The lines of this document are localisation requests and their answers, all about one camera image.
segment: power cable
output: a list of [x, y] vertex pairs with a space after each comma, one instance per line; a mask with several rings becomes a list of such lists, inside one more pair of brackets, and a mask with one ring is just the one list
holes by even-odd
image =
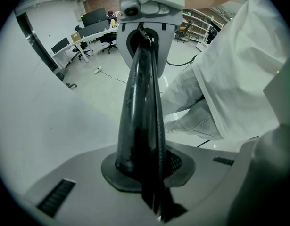
[[186, 62], [186, 63], [184, 63], [184, 64], [181, 64], [181, 65], [175, 65], [175, 64], [169, 63], [168, 60], [167, 60], [167, 63], [168, 63], [169, 65], [172, 65], [172, 66], [184, 66], [184, 65], [187, 65], [187, 64], [192, 63], [192, 62], [195, 60], [195, 58], [196, 58], [197, 55], [195, 55], [195, 56], [193, 57], [193, 59], [191, 59], [190, 61], [188, 61], [188, 62]]
[[112, 79], [116, 79], [116, 80], [118, 80], [118, 81], [121, 81], [121, 82], [123, 82], [123, 83], [127, 84], [126, 82], [124, 82], [124, 81], [122, 81], [122, 80], [120, 80], [120, 79], [118, 79], [118, 78], [116, 78], [116, 77], [112, 77], [112, 76], [110, 76], [109, 74], [106, 74], [106, 73], [105, 73], [105, 72], [103, 72], [102, 70], [99, 70], [99, 69], [98, 69], [98, 71], [100, 71], [100, 72], [104, 73], [105, 75], [109, 76], [109, 77], [110, 77], [110, 78], [112, 78]]

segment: white desk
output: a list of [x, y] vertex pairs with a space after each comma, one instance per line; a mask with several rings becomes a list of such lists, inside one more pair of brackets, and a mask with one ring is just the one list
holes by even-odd
[[81, 42], [87, 42], [88, 43], [88, 46], [89, 46], [89, 49], [90, 49], [90, 52], [91, 54], [93, 55], [93, 51], [91, 49], [91, 43], [90, 43], [90, 40], [94, 40], [94, 39], [97, 39], [97, 38], [100, 38], [100, 37], [103, 37], [105, 34], [108, 34], [108, 33], [112, 33], [112, 32], [117, 32], [118, 30], [118, 27], [117, 28], [110, 28], [108, 30], [105, 30], [105, 31], [102, 31], [102, 32], [98, 32], [98, 33], [95, 33], [95, 34], [92, 34], [92, 35], [89, 35], [87, 37], [84, 37], [80, 40], [78, 40], [77, 42], [72, 42], [70, 43], [69, 45], [67, 45], [66, 47], [62, 48], [60, 51], [58, 51], [56, 54], [50, 54], [51, 57], [55, 60], [55, 62], [57, 63], [57, 65], [63, 69], [64, 66], [62, 66], [62, 63], [60, 61], [60, 56], [61, 54], [63, 54], [63, 56], [67, 59], [67, 63], [68, 62], [71, 62], [71, 59], [68, 58], [68, 56], [66, 55], [66, 51], [68, 51], [72, 46], [76, 45], [78, 47], [78, 49], [80, 50], [83, 58], [85, 59], [85, 61], [88, 63], [89, 60], [88, 58], [86, 57], [86, 55], [84, 54], [83, 52], [83, 49], [81, 48]]
[[90, 45], [91, 45], [91, 44], [90, 44], [90, 40], [98, 39], [98, 38], [103, 37], [105, 34], [108, 34], [108, 33], [117, 32], [117, 30], [118, 30], [118, 27], [117, 27], [117, 28], [110, 28], [110, 29], [108, 29], [108, 30], [105, 30], [105, 31], [102, 31], [102, 32], [98, 32], [98, 33], [95, 33], [95, 34], [89, 35], [89, 36], [87, 36], [87, 37], [84, 37], [84, 38], [78, 40], [77, 42], [75, 42], [74, 44], [79, 48], [79, 50], [80, 50], [80, 52], [81, 52], [83, 58], [84, 58], [85, 61], [88, 63], [89, 60], [88, 60], [88, 58], [86, 57], [86, 55], [84, 54], [83, 49], [81, 48], [81, 45], [80, 45], [81, 42], [87, 42], [88, 45], [90, 46]]
[[73, 43], [68, 44], [66, 47], [62, 48], [60, 51], [58, 51], [55, 54], [51, 54], [51, 57], [55, 60], [57, 65], [59, 66], [60, 69], [64, 69], [65, 66], [62, 66], [62, 63], [60, 61], [60, 56], [63, 53], [63, 56], [67, 59], [67, 63], [71, 62], [71, 59], [66, 55], [66, 51], [68, 51], [72, 46], [74, 46]]

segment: vent grille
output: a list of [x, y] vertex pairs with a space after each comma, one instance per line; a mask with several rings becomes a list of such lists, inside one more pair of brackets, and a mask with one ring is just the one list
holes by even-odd
[[72, 180], [61, 180], [61, 182], [55, 186], [55, 188], [44, 198], [37, 208], [48, 216], [54, 217], [75, 184], [76, 182]]
[[174, 174], [182, 165], [182, 160], [179, 156], [167, 150], [166, 173], [165, 177]]
[[219, 162], [219, 163], [222, 163], [222, 164], [225, 164], [225, 165], [229, 165], [229, 166], [232, 166], [233, 163], [234, 163], [234, 160], [230, 160], [230, 159], [226, 159], [226, 158], [222, 158], [222, 157], [215, 157], [213, 159], [213, 161]]

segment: black monitor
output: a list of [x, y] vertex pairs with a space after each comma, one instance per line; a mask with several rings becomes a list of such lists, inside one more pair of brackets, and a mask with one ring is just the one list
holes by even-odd
[[82, 22], [83, 22], [85, 27], [92, 25], [92, 24], [95, 24], [95, 23], [100, 22], [100, 21], [107, 20], [105, 8], [100, 8], [100, 9], [94, 10], [90, 13], [87, 13], [87, 14], [81, 16], [81, 18], [82, 18]]
[[87, 26], [81, 30], [79, 30], [79, 34], [81, 36], [81, 38], [83, 37], [87, 37], [89, 35], [98, 33], [98, 32], [102, 32], [104, 30], [109, 29], [109, 24], [107, 20], [92, 24], [90, 26]]
[[62, 39], [59, 43], [57, 43], [54, 47], [51, 48], [51, 50], [56, 54], [59, 52], [62, 48], [65, 48], [70, 42], [67, 38]]

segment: brick wall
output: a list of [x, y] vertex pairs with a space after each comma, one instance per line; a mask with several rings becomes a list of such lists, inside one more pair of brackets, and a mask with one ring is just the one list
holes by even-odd
[[105, 8], [105, 12], [108, 11], [119, 11], [120, 5], [118, 0], [87, 0], [84, 2], [86, 13], [97, 10], [99, 8]]

